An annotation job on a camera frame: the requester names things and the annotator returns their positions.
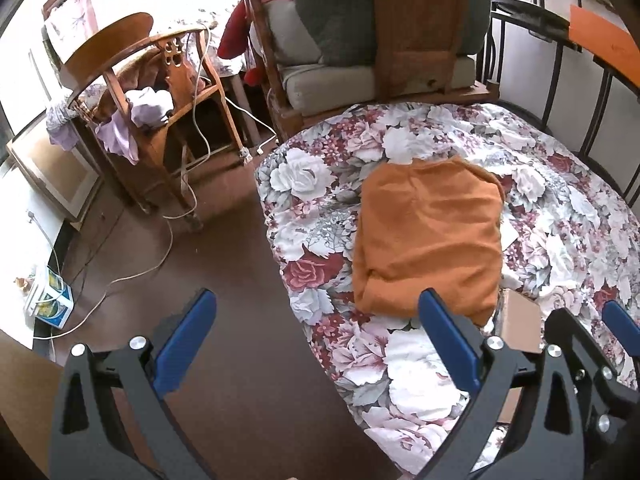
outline floral tablecloth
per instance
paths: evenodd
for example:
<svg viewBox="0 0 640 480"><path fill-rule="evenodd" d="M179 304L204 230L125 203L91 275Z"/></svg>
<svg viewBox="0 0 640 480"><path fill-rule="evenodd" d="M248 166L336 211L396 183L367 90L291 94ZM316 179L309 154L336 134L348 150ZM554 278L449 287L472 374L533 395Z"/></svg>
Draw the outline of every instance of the floral tablecloth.
<svg viewBox="0 0 640 480"><path fill-rule="evenodd" d="M410 474L442 444L468 395L456 389L417 319L355 308L360 187L379 164L453 155L496 174L506 192L502 222L518 237L504 251L502 286L534 299L544 319L555 308L570 310L618 380L636 387L631 359L600 320L611 299L640 320L638 220L607 184L560 142L495 105L347 111L269 154L256 172L258 190L311 351L356 423ZM494 460L505 434L495 428L476 466Z"/></svg>

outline blue rubber tip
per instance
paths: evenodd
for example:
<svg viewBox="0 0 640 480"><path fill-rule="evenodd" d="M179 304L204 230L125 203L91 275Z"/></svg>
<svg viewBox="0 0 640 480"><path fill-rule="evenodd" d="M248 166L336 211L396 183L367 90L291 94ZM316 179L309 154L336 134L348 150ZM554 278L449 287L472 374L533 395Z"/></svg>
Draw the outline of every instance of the blue rubber tip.
<svg viewBox="0 0 640 480"><path fill-rule="evenodd" d="M203 290L156 356L154 390L162 399L180 387L216 319L216 297Z"/></svg>
<svg viewBox="0 0 640 480"><path fill-rule="evenodd" d="M627 311L615 301L607 301L602 320L631 357L640 357L640 328Z"/></svg>
<svg viewBox="0 0 640 480"><path fill-rule="evenodd" d="M447 307L431 290L425 290L418 300L418 315L456 388L475 396L481 387L480 358L456 326ZM473 325L466 318L460 321Z"/></svg>

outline orange garment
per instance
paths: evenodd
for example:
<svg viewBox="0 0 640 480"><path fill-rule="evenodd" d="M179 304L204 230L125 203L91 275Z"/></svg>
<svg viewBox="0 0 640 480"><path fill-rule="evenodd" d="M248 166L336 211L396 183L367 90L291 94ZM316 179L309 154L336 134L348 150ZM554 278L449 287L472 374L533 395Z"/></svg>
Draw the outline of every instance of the orange garment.
<svg viewBox="0 0 640 480"><path fill-rule="evenodd" d="M362 185L353 291L362 312L410 317L433 287L454 314L488 321L502 270L495 176L458 156L383 164Z"/></svg>

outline red plush toy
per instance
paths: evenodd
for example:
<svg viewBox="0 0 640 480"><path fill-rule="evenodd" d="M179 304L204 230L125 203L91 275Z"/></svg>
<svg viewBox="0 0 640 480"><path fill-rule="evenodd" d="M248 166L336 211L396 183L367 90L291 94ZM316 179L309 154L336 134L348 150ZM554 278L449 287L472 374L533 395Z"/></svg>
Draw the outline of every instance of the red plush toy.
<svg viewBox="0 0 640 480"><path fill-rule="evenodd" d="M271 1L273 0L262 0L264 4ZM244 0L240 0L226 23L225 31L218 47L218 56L222 59L233 59L244 54L248 46L250 25L251 23L246 15L246 4ZM258 86L263 78L264 70L251 68L244 76L244 82L249 86Z"/></svg>

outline wooden chair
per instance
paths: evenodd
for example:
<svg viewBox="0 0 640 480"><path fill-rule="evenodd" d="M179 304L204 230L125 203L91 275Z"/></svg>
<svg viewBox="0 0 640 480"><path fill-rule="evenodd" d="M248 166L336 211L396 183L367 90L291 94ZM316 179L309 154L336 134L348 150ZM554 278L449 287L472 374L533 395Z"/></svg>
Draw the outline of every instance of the wooden chair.
<svg viewBox="0 0 640 480"><path fill-rule="evenodd" d="M282 135L280 140L346 110L350 105L303 116L293 109L278 71L273 35L262 0L245 3L264 54L262 58L254 51L254 58L267 75L268 81L262 88L271 119ZM476 81L468 88L450 88L465 10L466 0L375 0L376 102L468 104L498 100L498 86L492 83L484 85ZM436 91L416 92L411 82L416 76Z"/></svg>
<svg viewBox="0 0 640 480"><path fill-rule="evenodd" d="M193 108L194 84L190 79L189 71L184 63L186 53L182 50L180 38L187 34L195 33L198 56L202 57L206 49L206 33L202 27L185 27L172 30L165 34L149 36L153 25L151 15L139 12L126 16L108 27L100 30L97 34L83 43L78 50L62 66L60 71L60 82L67 88L72 89L72 94L68 99L71 106L79 95L98 77L102 76L107 85L108 91L113 97L117 109L120 111L127 127L138 144L140 159L143 163L156 170L165 187L180 203L184 212L191 210L191 205L182 194L180 183L174 181L166 170L163 159L166 140L169 130L178 119L191 112ZM166 63L166 82L169 92L174 101L174 111L167 124L147 131L137 127L130 118L130 107L125 94L118 82L113 67L126 60L132 54L144 50L148 47L156 47L164 53ZM210 80L210 84L198 92L195 103L198 104L204 99L218 96L216 100L223 120L226 122L232 140L239 150L239 155L247 163L251 160L251 155L236 130L236 126L231 117L231 113L226 105L225 91L216 70L208 57L204 57L204 72ZM182 145L182 167L189 162L193 162L194 157L188 147L186 140L176 130L178 140ZM186 180L186 172L182 171L182 179ZM140 207L149 211L148 203L131 186L125 184L127 191L138 202ZM185 217L191 224L197 226L199 220L194 212Z"/></svg>

